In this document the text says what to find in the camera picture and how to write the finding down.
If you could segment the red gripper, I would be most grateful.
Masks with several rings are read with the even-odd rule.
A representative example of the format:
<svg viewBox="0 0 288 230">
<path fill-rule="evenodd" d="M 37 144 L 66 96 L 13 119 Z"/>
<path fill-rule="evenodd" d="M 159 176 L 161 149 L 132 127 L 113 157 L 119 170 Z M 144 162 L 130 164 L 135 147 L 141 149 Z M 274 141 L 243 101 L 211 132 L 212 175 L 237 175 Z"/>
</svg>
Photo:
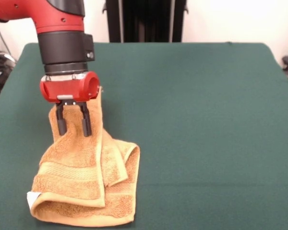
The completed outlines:
<svg viewBox="0 0 288 230">
<path fill-rule="evenodd" d="M 74 100 L 78 103 L 83 114 L 82 127 L 85 137 L 92 135 L 90 114 L 87 104 L 83 103 L 98 96 L 100 81 L 93 72 L 79 74 L 43 76 L 40 90 L 46 101 L 56 103 L 56 119 L 60 135 L 67 132 L 66 121 L 63 117 L 63 100 Z"/>
</svg>

